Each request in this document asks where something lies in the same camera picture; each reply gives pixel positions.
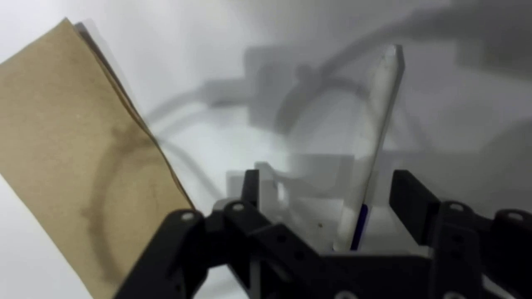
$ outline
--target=cardboard piece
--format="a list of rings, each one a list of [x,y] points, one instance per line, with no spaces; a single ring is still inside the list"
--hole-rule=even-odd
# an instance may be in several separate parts
[[[0,65],[0,173],[94,298],[112,298],[162,220],[190,208],[119,87],[67,20]]]

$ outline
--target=brown cardboard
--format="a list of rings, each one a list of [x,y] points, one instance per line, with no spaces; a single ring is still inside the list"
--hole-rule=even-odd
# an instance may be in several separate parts
[[[99,299],[190,208],[129,103],[71,22],[0,65],[0,173]]]

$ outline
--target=white background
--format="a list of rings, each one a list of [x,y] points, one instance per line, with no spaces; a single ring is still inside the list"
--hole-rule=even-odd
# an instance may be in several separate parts
[[[64,17],[99,32],[207,213],[238,195],[243,170],[258,161],[303,208],[350,198],[353,90],[385,45],[403,43],[406,77],[368,200],[380,213],[365,248],[406,249],[413,243],[386,210],[396,168],[488,216],[531,210],[531,15],[523,0],[0,0],[0,60]]]

